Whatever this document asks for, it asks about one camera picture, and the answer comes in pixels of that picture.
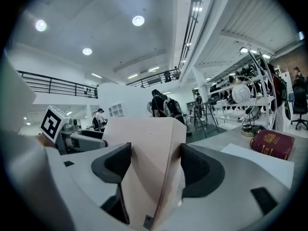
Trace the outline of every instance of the dark red book with gold lettering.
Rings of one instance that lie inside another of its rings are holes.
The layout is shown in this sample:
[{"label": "dark red book with gold lettering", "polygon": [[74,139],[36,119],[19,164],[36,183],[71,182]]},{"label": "dark red book with gold lettering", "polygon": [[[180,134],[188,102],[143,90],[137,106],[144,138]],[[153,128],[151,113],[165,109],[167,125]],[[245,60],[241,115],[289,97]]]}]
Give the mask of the dark red book with gold lettering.
[{"label": "dark red book with gold lettering", "polygon": [[294,140],[294,137],[273,130],[261,130],[250,141],[250,147],[257,152],[288,160]]}]

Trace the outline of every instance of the ball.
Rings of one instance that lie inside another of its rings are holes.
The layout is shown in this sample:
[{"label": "ball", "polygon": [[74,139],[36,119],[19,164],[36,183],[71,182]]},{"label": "ball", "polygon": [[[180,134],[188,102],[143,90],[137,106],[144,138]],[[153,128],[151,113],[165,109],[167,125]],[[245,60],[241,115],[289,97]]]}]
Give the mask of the ball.
[{"label": "ball", "polygon": [[250,99],[250,89],[244,84],[235,85],[232,89],[232,98],[236,103],[243,103]]}]

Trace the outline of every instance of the brick wall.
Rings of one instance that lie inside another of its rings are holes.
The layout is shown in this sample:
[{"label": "brick wall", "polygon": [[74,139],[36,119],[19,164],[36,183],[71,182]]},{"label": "brick wall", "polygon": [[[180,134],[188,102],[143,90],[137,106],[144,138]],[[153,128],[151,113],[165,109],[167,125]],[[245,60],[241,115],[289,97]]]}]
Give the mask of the brick wall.
[{"label": "brick wall", "polygon": [[287,53],[270,62],[277,67],[279,65],[282,72],[289,71],[292,83],[295,80],[295,67],[298,67],[303,77],[308,77],[308,52],[305,45],[296,48],[294,51]]}]

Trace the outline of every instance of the round ceiling light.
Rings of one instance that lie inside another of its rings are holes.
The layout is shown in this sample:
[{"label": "round ceiling light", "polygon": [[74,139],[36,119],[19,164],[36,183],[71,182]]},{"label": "round ceiling light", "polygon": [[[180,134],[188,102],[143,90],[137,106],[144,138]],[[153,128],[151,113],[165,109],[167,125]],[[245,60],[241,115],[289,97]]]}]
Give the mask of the round ceiling light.
[{"label": "round ceiling light", "polygon": [[35,28],[37,31],[39,32],[42,32],[46,29],[46,22],[43,21],[43,20],[38,20],[36,23],[35,23]]},{"label": "round ceiling light", "polygon": [[88,56],[88,55],[92,54],[92,50],[90,48],[84,48],[82,50],[82,53],[84,53],[86,56]]},{"label": "round ceiling light", "polygon": [[141,26],[144,23],[144,18],[141,15],[137,15],[133,18],[133,24],[135,26]]}]

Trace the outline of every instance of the chair base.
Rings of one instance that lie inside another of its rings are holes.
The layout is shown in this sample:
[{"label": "chair base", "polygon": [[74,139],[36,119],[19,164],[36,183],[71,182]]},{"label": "chair base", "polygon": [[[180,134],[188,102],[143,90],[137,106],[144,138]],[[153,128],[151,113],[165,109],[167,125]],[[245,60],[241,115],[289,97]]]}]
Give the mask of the chair base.
[{"label": "chair base", "polygon": [[299,115],[299,119],[291,121],[291,125],[293,124],[293,122],[297,122],[297,125],[296,125],[296,127],[295,127],[295,130],[297,130],[297,126],[298,126],[298,124],[300,124],[300,123],[304,124],[305,127],[306,127],[306,130],[308,130],[308,125],[307,125],[307,124],[308,124],[308,120],[303,120],[303,119],[302,119],[302,115]]}]

